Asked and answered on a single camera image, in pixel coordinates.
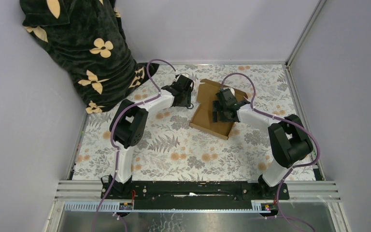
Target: open cardboard box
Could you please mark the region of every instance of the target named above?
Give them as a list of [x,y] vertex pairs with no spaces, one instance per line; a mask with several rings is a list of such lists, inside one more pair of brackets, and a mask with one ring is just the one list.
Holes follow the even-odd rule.
[[[197,101],[200,105],[191,119],[190,126],[227,140],[234,122],[213,122],[213,101],[218,100],[216,93],[219,92],[220,87],[221,84],[218,82],[201,80],[197,94]],[[245,92],[234,90],[238,101],[242,101],[244,96],[248,98]]]

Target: dark green blanket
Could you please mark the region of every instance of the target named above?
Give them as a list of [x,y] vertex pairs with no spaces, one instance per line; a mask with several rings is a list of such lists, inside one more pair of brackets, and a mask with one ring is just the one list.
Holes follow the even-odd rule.
[[[20,0],[23,26],[70,74],[88,113],[111,110],[144,83],[131,56],[115,0]],[[158,64],[150,66],[150,74]]]

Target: wall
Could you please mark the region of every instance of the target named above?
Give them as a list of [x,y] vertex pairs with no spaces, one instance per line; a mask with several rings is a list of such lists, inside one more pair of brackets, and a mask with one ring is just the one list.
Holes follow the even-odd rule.
[[42,231],[66,173],[84,106],[67,74],[0,4],[0,232]]
[[352,231],[371,231],[371,1],[328,1],[292,72]]
[[138,61],[285,61],[318,0],[117,0]]

